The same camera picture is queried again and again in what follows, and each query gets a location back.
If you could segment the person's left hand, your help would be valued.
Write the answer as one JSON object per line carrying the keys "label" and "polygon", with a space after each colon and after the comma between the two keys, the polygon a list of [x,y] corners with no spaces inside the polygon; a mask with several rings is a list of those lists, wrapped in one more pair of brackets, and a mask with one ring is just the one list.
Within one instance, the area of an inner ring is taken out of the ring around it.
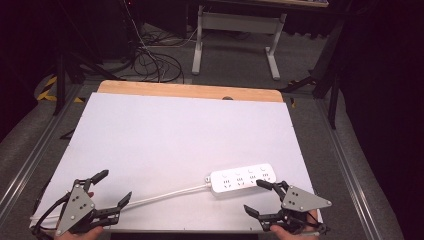
{"label": "person's left hand", "polygon": [[72,234],[69,231],[63,233],[61,236],[55,236],[54,240],[98,240],[104,229],[101,226],[95,227],[82,234]]}

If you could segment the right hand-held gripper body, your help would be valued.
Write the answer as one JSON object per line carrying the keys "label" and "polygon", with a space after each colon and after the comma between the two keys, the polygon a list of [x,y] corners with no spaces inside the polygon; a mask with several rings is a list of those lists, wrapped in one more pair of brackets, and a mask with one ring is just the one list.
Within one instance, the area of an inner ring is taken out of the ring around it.
{"label": "right hand-held gripper body", "polygon": [[280,226],[290,234],[326,234],[329,227],[312,216],[312,210],[330,207],[332,202],[293,185],[262,185],[279,196],[281,209],[275,214],[259,215],[264,231]]}

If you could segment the yellow black floor tape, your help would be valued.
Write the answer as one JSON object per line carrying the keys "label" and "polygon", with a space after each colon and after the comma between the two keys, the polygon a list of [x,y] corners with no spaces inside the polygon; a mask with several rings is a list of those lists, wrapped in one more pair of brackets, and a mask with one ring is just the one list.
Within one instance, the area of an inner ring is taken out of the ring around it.
{"label": "yellow black floor tape", "polygon": [[43,89],[41,90],[41,93],[37,96],[37,100],[38,101],[45,100],[45,101],[56,102],[57,96],[53,95],[53,93],[52,93],[53,86],[56,84],[56,82],[57,82],[57,77],[55,75],[50,77],[48,79],[48,81],[45,83]]}

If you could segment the white table cover sheet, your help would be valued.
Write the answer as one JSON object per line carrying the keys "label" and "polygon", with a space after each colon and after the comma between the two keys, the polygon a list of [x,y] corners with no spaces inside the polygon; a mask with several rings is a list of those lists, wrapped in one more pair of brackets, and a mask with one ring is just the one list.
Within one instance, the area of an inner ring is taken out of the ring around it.
{"label": "white table cover sheet", "polygon": [[280,208],[263,188],[215,194],[217,170],[270,164],[278,180],[311,191],[308,170],[283,103],[94,93],[43,195],[42,215],[74,180],[107,169],[93,186],[97,208],[129,192],[113,231],[258,232],[244,206]]}

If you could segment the black tripod stand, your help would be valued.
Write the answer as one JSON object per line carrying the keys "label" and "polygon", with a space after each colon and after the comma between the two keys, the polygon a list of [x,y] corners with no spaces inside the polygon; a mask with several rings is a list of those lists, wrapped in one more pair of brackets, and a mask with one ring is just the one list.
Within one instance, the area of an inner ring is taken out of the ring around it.
{"label": "black tripod stand", "polygon": [[127,29],[118,0],[49,0],[49,21],[55,37],[57,103],[60,113],[66,104],[66,82],[81,84],[93,73],[116,77],[104,61],[129,60]]}
{"label": "black tripod stand", "polygon": [[331,92],[327,119],[332,129],[336,128],[335,117],[339,92],[335,58],[344,23],[344,20],[338,20],[336,22],[310,75],[299,82],[294,82],[280,89],[282,93],[291,93],[307,84],[315,82],[316,85],[312,91],[312,96],[315,99],[323,99],[328,92]]}

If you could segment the aluminium floor rail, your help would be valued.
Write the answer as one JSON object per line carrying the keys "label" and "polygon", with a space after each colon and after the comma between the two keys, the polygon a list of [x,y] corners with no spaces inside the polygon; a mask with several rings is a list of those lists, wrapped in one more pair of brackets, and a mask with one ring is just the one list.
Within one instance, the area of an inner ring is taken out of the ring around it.
{"label": "aluminium floor rail", "polygon": [[55,103],[40,103],[0,143],[0,218],[13,208],[80,89],[69,88],[57,115]]}
{"label": "aluminium floor rail", "polygon": [[315,104],[320,112],[320,116],[324,121],[324,125],[335,148],[336,159],[338,161],[339,168],[341,170],[361,225],[364,229],[367,240],[381,240],[380,232],[376,228],[375,221],[371,214],[362,186],[360,185],[356,173],[348,161],[337,130],[332,128],[329,120],[327,119],[328,113],[325,102],[318,99],[315,101]]}

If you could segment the white desk frame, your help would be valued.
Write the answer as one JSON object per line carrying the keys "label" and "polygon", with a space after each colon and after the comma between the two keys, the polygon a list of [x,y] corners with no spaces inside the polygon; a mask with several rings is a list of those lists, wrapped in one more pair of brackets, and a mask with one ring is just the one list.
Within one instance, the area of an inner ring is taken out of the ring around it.
{"label": "white desk frame", "polygon": [[282,13],[279,18],[258,16],[211,13],[203,5],[197,11],[197,35],[192,64],[192,74],[198,75],[202,59],[202,32],[207,30],[239,31],[249,33],[272,34],[273,42],[264,49],[268,66],[275,81],[280,79],[280,73],[275,59],[275,51],[285,25],[287,15]]}

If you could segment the white power strip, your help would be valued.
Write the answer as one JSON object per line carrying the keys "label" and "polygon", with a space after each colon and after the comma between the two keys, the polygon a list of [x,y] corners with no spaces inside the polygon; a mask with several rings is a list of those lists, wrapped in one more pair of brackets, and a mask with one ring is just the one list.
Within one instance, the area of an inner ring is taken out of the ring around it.
{"label": "white power strip", "polygon": [[206,182],[216,194],[230,193],[237,190],[256,187],[257,180],[274,183],[276,174],[268,164],[256,164],[239,168],[231,168],[212,172]]}

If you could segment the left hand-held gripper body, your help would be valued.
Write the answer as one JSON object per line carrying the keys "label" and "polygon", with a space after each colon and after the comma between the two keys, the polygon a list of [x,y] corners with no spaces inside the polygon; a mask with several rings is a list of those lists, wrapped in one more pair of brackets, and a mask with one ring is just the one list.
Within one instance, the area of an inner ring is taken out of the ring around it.
{"label": "left hand-held gripper body", "polygon": [[116,225],[119,222],[119,215],[119,207],[98,210],[83,186],[76,184],[61,215],[55,235],[62,236],[65,232],[87,233],[98,226]]}

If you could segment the person's right hand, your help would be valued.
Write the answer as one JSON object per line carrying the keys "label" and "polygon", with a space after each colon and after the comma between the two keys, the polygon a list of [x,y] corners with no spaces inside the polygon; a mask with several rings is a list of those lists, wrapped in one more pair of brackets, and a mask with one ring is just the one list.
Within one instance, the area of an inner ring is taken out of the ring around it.
{"label": "person's right hand", "polygon": [[[311,210],[309,212],[308,216],[307,216],[307,221],[309,223],[315,224],[317,222],[317,219],[318,219],[317,210]],[[307,226],[305,228],[305,230],[306,231],[313,231],[315,229],[313,227]],[[300,234],[299,235],[293,235],[293,234],[287,232],[282,227],[277,226],[277,225],[272,225],[270,227],[270,231],[272,233],[274,233],[279,240],[319,240],[318,236],[312,236],[312,235],[307,236],[307,235],[300,235]]]}

